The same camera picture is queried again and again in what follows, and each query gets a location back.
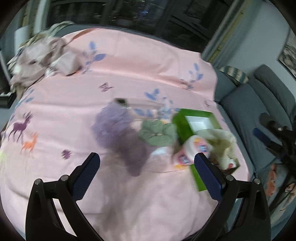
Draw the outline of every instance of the framed picture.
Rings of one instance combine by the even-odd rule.
[[[278,61],[293,75],[296,79],[296,36],[292,30],[288,35],[286,44],[281,52]]]

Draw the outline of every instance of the green flower-shaped object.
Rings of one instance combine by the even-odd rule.
[[[163,124],[161,120],[146,120],[139,137],[152,146],[170,146],[177,140],[176,127],[173,123]]]

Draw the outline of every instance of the striped pillow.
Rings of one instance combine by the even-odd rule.
[[[220,71],[228,75],[236,86],[249,81],[248,76],[243,71],[232,66],[224,66],[220,68]]]

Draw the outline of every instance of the purple deer print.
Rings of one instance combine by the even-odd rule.
[[[27,128],[27,125],[30,123],[30,120],[32,119],[32,117],[33,117],[33,114],[31,114],[31,112],[25,113],[23,115],[23,118],[25,119],[24,123],[21,123],[21,122],[14,123],[13,124],[13,130],[10,132],[10,134],[8,136],[8,140],[9,140],[9,137],[10,137],[11,133],[14,132],[13,133],[13,142],[15,142],[15,133],[17,131],[20,131],[20,135],[19,135],[19,137],[17,139],[17,142],[18,142],[20,136],[22,136],[22,143],[23,143],[24,142],[24,140],[23,140],[23,131]]]

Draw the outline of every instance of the open box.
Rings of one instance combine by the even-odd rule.
[[[182,145],[189,137],[195,135],[196,132],[199,130],[222,129],[214,114],[212,112],[203,110],[181,109],[179,113],[173,117],[172,122],[177,127],[177,134],[179,136],[179,141]],[[207,188],[201,180],[194,165],[190,165],[189,167],[191,168],[198,190],[206,190]],[[225,175],[231,175],[238,168],[239,163],[236,168],[223,172],[225,173]]]

